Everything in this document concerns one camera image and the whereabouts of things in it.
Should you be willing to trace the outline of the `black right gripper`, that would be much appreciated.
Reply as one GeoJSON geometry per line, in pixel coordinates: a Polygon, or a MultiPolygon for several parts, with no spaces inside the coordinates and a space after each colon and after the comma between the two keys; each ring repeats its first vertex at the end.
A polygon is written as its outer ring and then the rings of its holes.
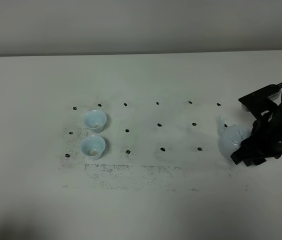
{"type": "Polygon", "coordinates": [[[266,158],[279,158],[282,155],[282,92],[281,102],[252,138],[243,140],[240,148],[231,154],[231,159],[238,165],[241,162],[249,166],[258,166],[266,158]]]}

